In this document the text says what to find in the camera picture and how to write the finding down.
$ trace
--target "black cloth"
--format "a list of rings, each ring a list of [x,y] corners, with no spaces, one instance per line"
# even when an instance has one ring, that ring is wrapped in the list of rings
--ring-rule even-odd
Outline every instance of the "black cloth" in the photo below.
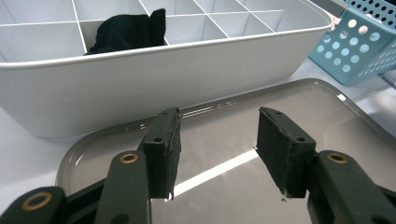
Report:
[[[162,46],[165,9],[150,15],[118,15],[104,21],[97,30],[96,43],[86,55],[127,49]]]

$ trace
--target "shiny tray surface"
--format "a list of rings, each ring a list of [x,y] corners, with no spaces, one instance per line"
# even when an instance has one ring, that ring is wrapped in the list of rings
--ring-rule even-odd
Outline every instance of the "shiny tray surface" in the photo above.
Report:
[[[173,201],[152,200],[153,223],[310,223],[306,200],[284,198],[256,155],[259,107],[280,110],[318,143],[352,156],[377,185],[396,190],[396,141],[326,82],[305,79],[183,109]],[[87,135],[70,148],[57,185],[74,193],[137,149],[154,118]]]

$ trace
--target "brass ring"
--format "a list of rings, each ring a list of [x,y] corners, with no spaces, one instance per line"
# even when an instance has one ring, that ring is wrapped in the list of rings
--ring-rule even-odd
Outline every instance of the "brass ring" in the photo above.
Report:
[[[32,201],[39,197],[43,197],[43,200],[41,202],[32,204]],[[51,199],[52,199],[51,193],[46,192],[46,191],[38,192],[38,193],[30,196],[26,201],[23,202],[22,209],[25,211],[34,211],[34,210],[46,205],[47,203],[49,203]]]
[[[125,163],[125,164],[132,163],[134,161],[137,161],[138,158],[139,157],[136,154],[128,153],[128,154],[121,156],[120,162]]]
[[[347,158],[341,154],[338,153],[330,153],[327,155],[327,159],[333,161],[333,162],[337,162],[337,163],[347,163]]]

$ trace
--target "blue basket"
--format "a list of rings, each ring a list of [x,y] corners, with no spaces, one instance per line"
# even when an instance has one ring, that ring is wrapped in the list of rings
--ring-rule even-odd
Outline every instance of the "blue basket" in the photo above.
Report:
[[[396,7],[381,0],[346,0],[340,23],[309,58],[343,85],[396,68]],[[378,21],[364,14],[371,14]]]

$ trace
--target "white organizer box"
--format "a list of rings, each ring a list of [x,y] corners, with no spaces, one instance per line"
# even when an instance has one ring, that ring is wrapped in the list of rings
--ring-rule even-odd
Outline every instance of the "white organizer box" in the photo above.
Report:
[[[165,46],[83,56],[106,19],[161,7]],[[289,77],[331,25],[306,0],[0,0],[0,106],[85,133]]]

